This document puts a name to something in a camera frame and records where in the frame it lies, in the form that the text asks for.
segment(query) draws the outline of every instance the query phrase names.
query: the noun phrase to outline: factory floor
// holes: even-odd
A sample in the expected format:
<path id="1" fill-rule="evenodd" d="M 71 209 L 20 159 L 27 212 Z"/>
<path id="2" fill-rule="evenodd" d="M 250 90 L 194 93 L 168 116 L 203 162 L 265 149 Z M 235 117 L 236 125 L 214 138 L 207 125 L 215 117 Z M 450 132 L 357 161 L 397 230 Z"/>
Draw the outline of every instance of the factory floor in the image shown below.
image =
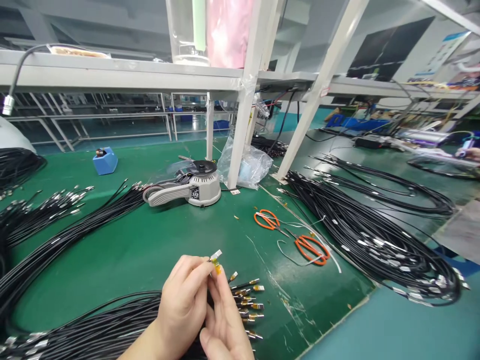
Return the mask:
<path id="1" fill-rule="evenodd" d="M 319 110 L 312 123 L 318 128 L 330 111 Z M 278 132 L 283 114 L 269 121 L 266 129 Z M 284 132 L 296 126 L 296 114 L 286 117 Z M 178 131 L 193 127 L 202 129 L 204 122 L 177 123 Z M 225 137 L 216 131 L 215 137 Z M 204 139 L 205 132 L 178 135 L 180 142 Z M 77 151 L 98 147 L 131 147 L 170 142 L 168 135 L 83 141 Z M 55 145 L 37 146 L 40 154 L 59 152 Z M 322 340 L 301 357 L 313 359 L 480 359 L 480 273 L 467 279 L 471 291 L 464 291 L 452 306 L 429 308 L 406 301 L 391 291 L 380 288 L 369 301 L 351 313 L 343 323 L 332 329 Z"/>

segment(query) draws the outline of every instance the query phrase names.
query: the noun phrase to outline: green workbench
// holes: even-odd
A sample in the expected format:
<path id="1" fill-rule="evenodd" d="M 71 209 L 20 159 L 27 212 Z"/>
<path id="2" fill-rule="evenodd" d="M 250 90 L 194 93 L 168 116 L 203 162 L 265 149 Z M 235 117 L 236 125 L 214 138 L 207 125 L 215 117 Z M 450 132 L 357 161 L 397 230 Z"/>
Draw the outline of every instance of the green workbench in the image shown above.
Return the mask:
<path id="1" fill-rule="evenodd" d="M 285 133 L 282 138 L 287 141 L 291 136 Z M 349 140 L 336 138 L 334 147 L 347 146 L 345 141 Z M 214 143 L 220 150 L 224 144 L 225 139 Z M 328 152 L 330 146 L 329 141 L 314 143 L 306 139 L 293 170 L 305 174 L 304 165 L 314 167 L 318 163 L 307 155 Z M 125 178 L 129 184 L 148 182 L 178 161 L 178 155 L 203 159 L 205 147 L 205 141 L 199 140 L 116 149 L 118 167 L 115 173 L 105 176 L 98 176 L 94 169 L 94 152 L 47 156 L 47 167 L 27 182 L 23 190 L 15 191 L 9 200 L 27 199 L 39 189 L 43 192 L 38 202 L 75 185 L 94 185 L 95 189 L 84 198 L 86 204 L 80 213 L 51 225 L 15 248 L 14 262 L 78 217 L 99 207 Z M 420 179 L 424 185 L 444 192 L 460 205 L 479 189 L 476 183 L 444 179 L 411 168 L 405 163 L 408 155 L 392 150 L 335 149 L 333 154 L 411 180 Z M 220 157 L 220 152 L 214 149 L 213 156 Z M 279 165 L 280 159 L 275 160 L 275 164 Z M 449 185 L 453 182 L 461 186 Z M 279 184 L 272 177 L 267 176 L 261 184 L 271 194 L 282 195 L 276 191 Z M 281 202 L 286 202 L 290 210 L 300 213 L 288 197 L 283 195 L 283 199 Z M 287 238 L 255 223 L 256 208 L 271 210 L 284 222 L 298 221 L 264 189 L 241 189 L 238 195 L 224 191 L 216 204 L 205 208 L 192 206 L 183 199 L 155 208 L 144 205 L 89 235 L 57 259 L 22 297 L 14 318 L 20 327 L 29 331 L 48 330 L 112 298 L 161 289 L 182 254 L 209 256 L 221 249 L 220 263 L 227 275 L 237 271 L 236 282 L 260 278 L 265 286 L 265 292 L 256 294 L 258 302 L 265 305 L 265 318 L 251 327 L 264 337 L 253 345 L 257 358 L 295 359 L 364 303 L 374 285 L 338 254 L 334 256 L 341 273 L 331 260 L 323 267 L 296 266 L 277 247 L 277 240 Z M 410 221 L 414 216 L 407 215 L 407 218 Z M 415 221 L 429 233 L 441 225 L 421 218 Z M 282 248 L 289 256 L 302 260 L 293 243 L 284 244 Z"/>

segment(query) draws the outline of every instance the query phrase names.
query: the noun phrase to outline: coiled cable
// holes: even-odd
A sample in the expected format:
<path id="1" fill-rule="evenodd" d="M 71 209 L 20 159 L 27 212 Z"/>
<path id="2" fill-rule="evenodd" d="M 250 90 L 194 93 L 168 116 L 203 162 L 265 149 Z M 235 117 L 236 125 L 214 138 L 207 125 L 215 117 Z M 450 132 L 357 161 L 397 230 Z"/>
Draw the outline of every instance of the coiled cable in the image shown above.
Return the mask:
<path id="1" fill-rule="evenodd" d="M 454 304 L 469 289 L 450 266 L 402 227 L 328 181 L 290 171 L 286 180 L 332 238 L 332 246 L 373 281 L 418 304 Z"/>

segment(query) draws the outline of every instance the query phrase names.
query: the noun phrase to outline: gold connector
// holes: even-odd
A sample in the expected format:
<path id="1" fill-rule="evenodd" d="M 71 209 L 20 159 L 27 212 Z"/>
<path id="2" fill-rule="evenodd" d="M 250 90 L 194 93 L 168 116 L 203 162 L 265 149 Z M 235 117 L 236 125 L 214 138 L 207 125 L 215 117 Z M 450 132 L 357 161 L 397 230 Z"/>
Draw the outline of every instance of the gold connector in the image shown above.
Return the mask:
<path id="1" fill-rule="evenodd" d="M 210 256 L 210 261 L 213 263 L 213 265 L 215 265 L 215 271 L 217 275 L 219 275 L 222 272 L 222 268 L 220 268 L 220 263 L 219 263 L 220 255 L 222 255 L 222 251 L 218 250 L 216 253 Z"/>
<path id="2" fill-rule="evenodd" d="M 233 280 L 235 280 L 238 275 L 239 275 L 239 273 L 235 271 L 235 272 L 233 273 L 233 275 L 230 276 L 230 282 L 232 282 Z"/>
<path id="3" fill-rule="evenodd" d="M 256 309 L 256 310 L 263 310 L 263 309 L 265 309 L 265 306 L 264 306 L 263 304 L 260 304 L 260 303 L 250 303 L 250 304 L 248 304 L 248 305 L 250 305 L 250 307 L 251 307 L 252 309 Z"/>
<path id="4" fill-rule="evenodd" d="M 251 288 L 242 289 L 242 290 L 235 291 L 235 295 L 247 296 L 247 295 L 250 294 L 251 292 L 252 292 L 252 289 L 251 289 Z"/>

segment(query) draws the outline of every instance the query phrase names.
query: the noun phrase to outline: scissors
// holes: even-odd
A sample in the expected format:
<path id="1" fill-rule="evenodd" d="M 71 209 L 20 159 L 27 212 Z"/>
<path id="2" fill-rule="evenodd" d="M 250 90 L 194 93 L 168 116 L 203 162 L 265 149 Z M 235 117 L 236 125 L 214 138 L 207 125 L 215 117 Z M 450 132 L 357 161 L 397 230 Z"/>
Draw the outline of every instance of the scissors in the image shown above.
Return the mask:
<path id="1" fill-rule="evenodd" d="M 258 219 L 257 219 L 257 215 L 259 215 L 263 220 L 265 220 L 266 222 L 266 225 L 264 223 L 261 223 Z M 279 219 L 275 216 L 275 214 L 271 211 L 268 211 L 268 210 L 265 210 L 265 209 L 262 209 L 260 210 L 259 212 L 256 212 L 255 215 L 253 215 L 253 217 L 255 218 L 255 221 L 258 225 L 260 225 L 262 228 L 265 228 L 265 229 L 269 229 L 269 230 L 278 230 L 279 232 L 281 232 L 283 235 L 285 235 L 287 238 L 289 238 L 290 236 L 288 236 L 288 234 L 286 234 L 285 232 L 283 232 L 281 229 L 280 229 L 280 221 Z"/>
<path id="2" fill-rule="evenodd" d="M 292 233 L 290 230 L 288 230 L 288 229 L 286 229 L 286 230 L 293 236 L 294 239 L 296 239 L 295 240 L 296 247 L 301 252 L 303 257 L 305 259 L 307 259 L 309 262 L 312 262 L 314 259 L 322 256 L 321 258 L 319 258 L 316 261 L 313 261 L 312 263 L 316 264 L 316 265 L 319 265 L 319 266 L 323 266 L 327 263 L 327 260 L 330 259 L 329 251 L 327 250 L 327 248 L 325 248 L 325 246 L 322 245 L 322 243 L 320 241 L 318 241 L 318 240 L 316 240 L 316 239 L 314 239 L 313 237 L 310 237 L 310 236 L 305 236 L 305 235 L 297 236 L 294 233 Z M 309 241 L 314 242 L 324 252 L 325 255 L 323 255 L 321 252 L 319 252 L 314 247 L 314 245 L 311 244 Z M 309 251 L 310 253 L 312 253 L 313 257 L 310 257 L 309 254 L 306 254 L 304 249 Z"/>

